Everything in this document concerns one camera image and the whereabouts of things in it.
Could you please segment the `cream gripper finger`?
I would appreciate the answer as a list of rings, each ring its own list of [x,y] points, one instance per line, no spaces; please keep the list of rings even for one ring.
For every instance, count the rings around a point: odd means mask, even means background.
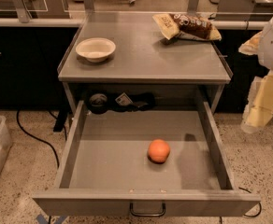
[[[260,37],[262,32],[259,32],[252,36],[249,40],[243,43],[239,48],[238,51],[245,55],[256,55],[259,49]]]
[[[273,71],[263,78],[255,77],[248,94],[241,129],[245,133],[262,130],[273,118]]]

